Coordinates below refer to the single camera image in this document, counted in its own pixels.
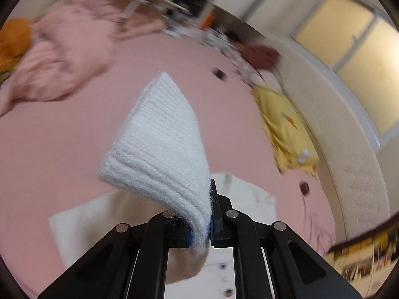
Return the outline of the small brown round object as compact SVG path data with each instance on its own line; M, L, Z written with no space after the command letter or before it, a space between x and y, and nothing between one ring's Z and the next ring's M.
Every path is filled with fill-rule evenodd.
M303 196L308 196L310 193L310 187L309 184L307 182L301 182L299 184L299 188L301 190L301 193Z

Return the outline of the yellow cartoon pillow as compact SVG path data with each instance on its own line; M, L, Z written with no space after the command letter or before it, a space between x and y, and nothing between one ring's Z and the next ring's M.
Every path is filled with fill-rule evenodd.
M318 153L305 128L304 121L290 100L281 92L265 86L252 90L262 117L262 124L273 146L280 173L299 169L316 177Z

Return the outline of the cream padded headboard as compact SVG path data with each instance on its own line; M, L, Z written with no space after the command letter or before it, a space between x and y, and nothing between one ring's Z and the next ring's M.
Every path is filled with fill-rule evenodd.
M267 34L265 40L280 53L281 86L322 154L323 188L335 220L336 241L351 240L386 222L390 202L374 145L337 79L288 39Z

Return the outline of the pink bed sheet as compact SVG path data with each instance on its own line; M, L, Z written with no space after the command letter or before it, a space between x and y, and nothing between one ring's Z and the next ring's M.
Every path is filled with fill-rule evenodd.
M19 103L1 118L1 257L30 297L64 271L49 218L113 191L98 178L101 160L143 87L161 72L193 108L211 172L227 171L274 195L277 218L319 254L334 243L320 181L278 171L258 106L230 60L192 39L152 34L119 43L111 67L68 98Z

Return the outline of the small black box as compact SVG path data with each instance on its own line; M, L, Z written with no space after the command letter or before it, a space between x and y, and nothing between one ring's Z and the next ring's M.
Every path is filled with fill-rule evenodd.
M226 73L224 73L224 71L222 71L222 70L216 68L216 69L213 70L212 73L213 73L219 80L222 80L222 81L226 80Z

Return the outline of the dark red garment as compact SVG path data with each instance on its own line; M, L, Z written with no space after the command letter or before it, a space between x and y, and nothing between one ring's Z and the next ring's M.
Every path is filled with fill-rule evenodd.
M241 55L256 70L271 70L280 59L278 51L262 44L245 46Z

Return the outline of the pink crumpled duvet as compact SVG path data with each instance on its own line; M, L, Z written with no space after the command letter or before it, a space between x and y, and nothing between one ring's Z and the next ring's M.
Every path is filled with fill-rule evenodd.
M165 29L157 9L134 0L61 0L28 20L30 48L10 72L1 73L1 114L19 101L54 101L76 92L112 63L116 43Z

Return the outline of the orange plush pillow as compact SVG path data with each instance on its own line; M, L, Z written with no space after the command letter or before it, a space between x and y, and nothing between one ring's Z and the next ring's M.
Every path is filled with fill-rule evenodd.
M32 43L26 18L7 20L1 28L1 73L13 70Z

